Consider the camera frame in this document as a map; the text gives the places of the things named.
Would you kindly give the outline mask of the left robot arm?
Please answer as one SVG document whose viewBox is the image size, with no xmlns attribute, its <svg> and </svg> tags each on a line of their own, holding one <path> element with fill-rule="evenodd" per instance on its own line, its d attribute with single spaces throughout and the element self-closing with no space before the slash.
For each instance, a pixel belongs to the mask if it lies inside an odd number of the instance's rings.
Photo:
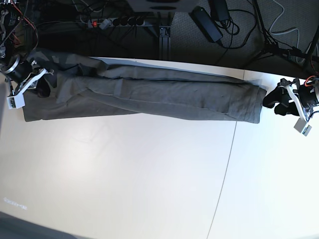
<svg viewBox="0 0 319 239">
<path fill-rule="evenodd" d="M 282 78 L 277 84 L 276 88 L 267 94 L 263 99 L 263 106 L 266 108 L 274 108 L 277 115 L 298 116 L 297 102 L 292 99 L 288 92 L 288 86 L 295 85 L 297 88 L 293 89 L 294 95 L 301 104 L 302 110 L 306 115 L 306 120 L 317 114 L 314 108 L 319 105 L 319 78 L 318 76 L 309 76 L 303 84 L 298 78 L 293 81 L 288 81 Z"/>
</svg>

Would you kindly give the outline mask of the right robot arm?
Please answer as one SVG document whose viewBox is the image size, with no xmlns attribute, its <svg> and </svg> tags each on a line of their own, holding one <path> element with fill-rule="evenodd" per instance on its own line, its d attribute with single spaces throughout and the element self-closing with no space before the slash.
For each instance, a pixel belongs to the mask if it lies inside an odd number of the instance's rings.
<svg viewBox="0 0 319 239">
<path fill-rule="evenodd" d="M 53 76 L 54 70 L 41 56 L 38 30 L 28 15 L 31 9 L 31 0 L 0 2 L 0 73 L 9 84 L 11 96 L 25 90 L 48 98 L 52 86 L 45 76 Z"/>
</svg>

